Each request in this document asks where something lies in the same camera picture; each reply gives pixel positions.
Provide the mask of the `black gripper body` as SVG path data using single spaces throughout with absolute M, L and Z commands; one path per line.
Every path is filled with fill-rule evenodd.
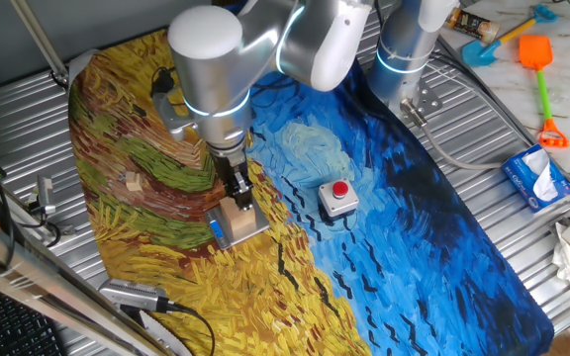
M 228 196 L 240 196 L 250 192 L 252 183 L 248 178 L 246 154 L 243 150 L 215 150 L 214 162 Z

